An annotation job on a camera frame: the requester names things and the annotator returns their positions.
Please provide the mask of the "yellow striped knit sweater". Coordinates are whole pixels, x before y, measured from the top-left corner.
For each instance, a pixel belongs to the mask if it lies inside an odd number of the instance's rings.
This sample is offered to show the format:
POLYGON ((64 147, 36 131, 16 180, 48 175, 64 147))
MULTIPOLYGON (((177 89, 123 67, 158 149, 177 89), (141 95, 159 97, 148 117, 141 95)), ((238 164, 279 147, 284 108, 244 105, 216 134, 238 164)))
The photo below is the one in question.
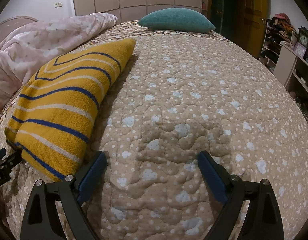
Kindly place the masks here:
POLYGON ((58 56, 22 88, 5 128, 9 145, 54 181, 78 171, 101 103, 124 71, 135 40, 58 56))

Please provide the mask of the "pile of clothes on shelf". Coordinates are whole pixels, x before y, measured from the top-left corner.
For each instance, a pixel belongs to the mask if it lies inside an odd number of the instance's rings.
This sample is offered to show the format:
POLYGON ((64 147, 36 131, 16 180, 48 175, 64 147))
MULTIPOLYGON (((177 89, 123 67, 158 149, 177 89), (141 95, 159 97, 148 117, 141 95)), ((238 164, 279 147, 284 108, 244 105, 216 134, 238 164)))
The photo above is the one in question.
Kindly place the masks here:
POLYGON ((291 24, 290 18, 282 12, 275 14, 269 20, 269 25, 285 37, 290 37, 293 33, 296 33, 296 29, 291 24))

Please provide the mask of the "pink floral comforter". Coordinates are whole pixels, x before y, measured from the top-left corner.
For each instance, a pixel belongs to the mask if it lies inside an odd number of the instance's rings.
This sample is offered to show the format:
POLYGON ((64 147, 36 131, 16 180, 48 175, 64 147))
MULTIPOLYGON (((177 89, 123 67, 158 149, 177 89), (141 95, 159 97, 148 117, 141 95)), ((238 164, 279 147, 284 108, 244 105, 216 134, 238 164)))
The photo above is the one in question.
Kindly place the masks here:
POLYGON ((13 94, 51 59, 117 24, 105 12, 38 21, 12 31, 0 43, 0 112, 13 94))

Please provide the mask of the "beige dotted quilted bedspread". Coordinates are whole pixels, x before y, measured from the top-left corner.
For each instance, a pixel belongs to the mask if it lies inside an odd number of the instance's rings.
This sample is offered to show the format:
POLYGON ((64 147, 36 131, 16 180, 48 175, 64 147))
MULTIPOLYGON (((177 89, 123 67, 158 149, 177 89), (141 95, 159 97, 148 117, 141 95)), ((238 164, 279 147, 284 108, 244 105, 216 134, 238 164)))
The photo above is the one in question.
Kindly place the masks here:
POLYGON ((104 239, 202 239, 221 210, 200 151, 247 181, 268 179, 285 239, 308 225, 308 124, 284 86, 230 42, 200 61, 130 58, 87 147, 109 167, 83 205, 104 239))

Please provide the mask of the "white shelf unit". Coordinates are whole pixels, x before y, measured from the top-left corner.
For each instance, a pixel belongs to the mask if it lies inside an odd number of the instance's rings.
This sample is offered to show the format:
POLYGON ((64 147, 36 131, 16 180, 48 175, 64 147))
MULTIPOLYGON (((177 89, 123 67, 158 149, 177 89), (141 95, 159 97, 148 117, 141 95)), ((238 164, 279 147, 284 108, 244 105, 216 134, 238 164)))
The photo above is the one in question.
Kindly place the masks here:
POLYGON ((300 58, 294 52, 299 30, 296 29, 295 34, 285 37, 270 27, 270 19, 266 20, 259 61, 285 87, 308 123, 308 46, 304 57, 300 58))

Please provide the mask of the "pink square alarm clock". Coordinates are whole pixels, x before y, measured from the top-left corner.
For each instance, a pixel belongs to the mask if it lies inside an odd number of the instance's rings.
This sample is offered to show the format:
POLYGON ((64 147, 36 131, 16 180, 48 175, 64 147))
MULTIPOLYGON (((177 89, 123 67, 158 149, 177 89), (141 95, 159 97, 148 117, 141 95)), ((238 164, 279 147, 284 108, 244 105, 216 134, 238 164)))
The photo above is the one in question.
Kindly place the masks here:
POLYGON ((300 57, 303 58, 306 53, 306 47, 303 46, 301 43, 296 42, 296 45, 294 47, 294 52, 300 57))

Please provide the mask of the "black table clock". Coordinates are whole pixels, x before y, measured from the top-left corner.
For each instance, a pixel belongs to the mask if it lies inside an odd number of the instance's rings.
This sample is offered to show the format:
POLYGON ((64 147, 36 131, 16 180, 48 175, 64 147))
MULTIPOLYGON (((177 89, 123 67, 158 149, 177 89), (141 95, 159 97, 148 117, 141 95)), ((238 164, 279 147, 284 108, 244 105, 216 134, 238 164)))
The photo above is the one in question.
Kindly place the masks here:
POLYGON ((298 42, 302 44, 305 48, 308 46, 308 30, 304 27, 301 26, 298 29, 298 42))

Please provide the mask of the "teal cushion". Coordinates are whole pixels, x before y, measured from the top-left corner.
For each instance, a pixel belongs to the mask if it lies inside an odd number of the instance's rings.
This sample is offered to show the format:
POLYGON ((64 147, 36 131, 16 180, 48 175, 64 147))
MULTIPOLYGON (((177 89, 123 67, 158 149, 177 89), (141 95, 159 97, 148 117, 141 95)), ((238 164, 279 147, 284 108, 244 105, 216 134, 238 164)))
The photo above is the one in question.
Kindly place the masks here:
POLYGON ((151 12, 139 20, 138 25, 153 30, 175 30, 204 34, 216 29, 201 13, 185 8, 168 8, 151 12))

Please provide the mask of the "brown wooden door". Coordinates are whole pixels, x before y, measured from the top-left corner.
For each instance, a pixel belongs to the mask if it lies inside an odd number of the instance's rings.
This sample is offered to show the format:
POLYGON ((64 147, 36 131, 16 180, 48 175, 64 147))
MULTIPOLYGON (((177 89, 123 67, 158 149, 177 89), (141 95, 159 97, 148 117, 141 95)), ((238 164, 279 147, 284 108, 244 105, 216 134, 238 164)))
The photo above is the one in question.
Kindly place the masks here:
POLYGON ((216 32, 258 58, 268 18, 268 0, 209 0, 216 32))

